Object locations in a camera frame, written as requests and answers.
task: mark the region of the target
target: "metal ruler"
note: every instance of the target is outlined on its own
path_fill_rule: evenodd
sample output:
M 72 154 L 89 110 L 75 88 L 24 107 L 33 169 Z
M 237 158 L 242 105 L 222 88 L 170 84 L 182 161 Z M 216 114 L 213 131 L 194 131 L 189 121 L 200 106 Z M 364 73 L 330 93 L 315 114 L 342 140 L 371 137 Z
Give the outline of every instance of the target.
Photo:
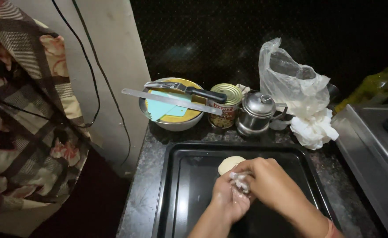
M 193 110 L 197 110 L 197 111 L 204 111 L 204 112 L 216 114 L 218 116 L 222 115 L 222 109 L 213 108 L 213 107 L 209 107 L 206 105 L 197 104 L 197 103 L 193 103 L 193 102 L 186 102 L 186 101 L 182 101 L 182 100 L 178 100 L 178 99 L 174 99 L 174 98 L 170 98 L 170 97 L 154 95 L 154 94 L 150 94 L 150 93 L 146 93 L 146 92 L 142 92 L 142 91 L 138 91 L 138 90 L 133 90 L 133 89 L 123 89 L 122 93 L 127 94 L 127 95 L 131 95 L 131 96 L 135 96 L 135 97 L 156 100 L 159 102 L 164 102 L 164 103 L 168 103 L 171 105 L 176 105 L 176 106 L 189 108 L 189 109 L 193 109 Z

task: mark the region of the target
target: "can label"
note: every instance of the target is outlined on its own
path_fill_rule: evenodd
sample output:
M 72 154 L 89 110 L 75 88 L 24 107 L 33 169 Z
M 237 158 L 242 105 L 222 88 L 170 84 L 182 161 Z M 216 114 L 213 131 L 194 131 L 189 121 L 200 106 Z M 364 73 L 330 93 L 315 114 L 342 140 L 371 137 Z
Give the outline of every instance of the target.
M 207 105 L 214 108 L 222 109 L 221 116 L 211 114 L 211 113 L 209 114 L 209 122 L 213 126 L 224 128 L 224 129 L 233 126 L 238 114 L 238 104 L 232 105 L 232 106 L 226 106 L 209 99 Z

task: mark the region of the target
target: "checkered fabric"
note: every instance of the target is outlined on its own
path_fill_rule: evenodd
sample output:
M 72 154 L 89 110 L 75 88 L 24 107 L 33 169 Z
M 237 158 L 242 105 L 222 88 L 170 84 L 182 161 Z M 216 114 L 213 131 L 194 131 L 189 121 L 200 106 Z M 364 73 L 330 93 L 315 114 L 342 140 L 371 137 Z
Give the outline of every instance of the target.
M 75 125 L 84 120 L 64 39 L 0 0 L 0 212 L 67 199 L 89 148 L 89 133 Z

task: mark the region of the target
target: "dough ball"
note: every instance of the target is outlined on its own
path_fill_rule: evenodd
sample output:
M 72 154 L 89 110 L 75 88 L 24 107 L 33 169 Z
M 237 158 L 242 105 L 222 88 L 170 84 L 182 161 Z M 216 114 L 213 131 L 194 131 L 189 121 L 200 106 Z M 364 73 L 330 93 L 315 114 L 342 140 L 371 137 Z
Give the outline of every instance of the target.
M 245 159 L 241 156 L 231 156 L 224 159 L 218 167 L 219 175 L 223 175 L 244 160 Z

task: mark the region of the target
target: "black wall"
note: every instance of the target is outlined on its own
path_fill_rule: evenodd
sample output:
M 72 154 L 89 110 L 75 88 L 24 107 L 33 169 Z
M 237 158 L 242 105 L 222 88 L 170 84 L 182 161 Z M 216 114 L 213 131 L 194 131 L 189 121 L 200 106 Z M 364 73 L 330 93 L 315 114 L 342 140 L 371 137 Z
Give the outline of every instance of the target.
M 388 65 L 388 1 L 133 0 L 152 80 L 259 89 L 262 44 L 282 38 L 298 63 L 344 95 Z

